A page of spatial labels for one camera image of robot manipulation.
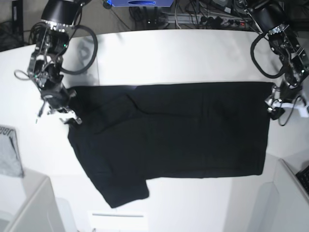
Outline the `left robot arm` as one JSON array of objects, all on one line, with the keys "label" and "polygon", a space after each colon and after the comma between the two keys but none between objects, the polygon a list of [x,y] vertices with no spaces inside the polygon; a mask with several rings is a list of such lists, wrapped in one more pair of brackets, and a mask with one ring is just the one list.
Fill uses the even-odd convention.
[{"label": "left robot arm", "polygon": [[[272,87],[265,100],[270,117],[279,120],[289,108],[307,118],[309,100],[303,82],[309,76],[309,57],[297,40],[284,10],[274,0],[241,0],[240,4],[260,31],[250,48],[254,65],[263,76],[282,79],[280,85]],[[262,39],[268,41],[270,49],[280,59],[282,67],[277,74],[266,73],[255,58],[255,47]]]}]

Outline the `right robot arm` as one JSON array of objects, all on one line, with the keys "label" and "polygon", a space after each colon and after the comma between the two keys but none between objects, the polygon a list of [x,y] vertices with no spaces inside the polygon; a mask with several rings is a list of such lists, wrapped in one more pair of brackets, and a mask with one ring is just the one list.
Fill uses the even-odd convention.
[{"label": "right robot arm", "polygon": [[[50,0],[41,16],[42,26],[30,56],[25,80],[32,81],[38,89],[43,104],[49,104],[49,115],[58,115],[63,124],[80,125],[81,118],[70,108],[70,101],[76,96],[74,90],[68,91],[63,83],[65,74],[79,75],[87,71],[95,61],[98,52],[96,34],[87,26],[77,22],[82,17],[87,0]],[[90,61],[80,70],[69,71],[62,67],[72,36],[68,29],[84,30],[94,42]]]}]

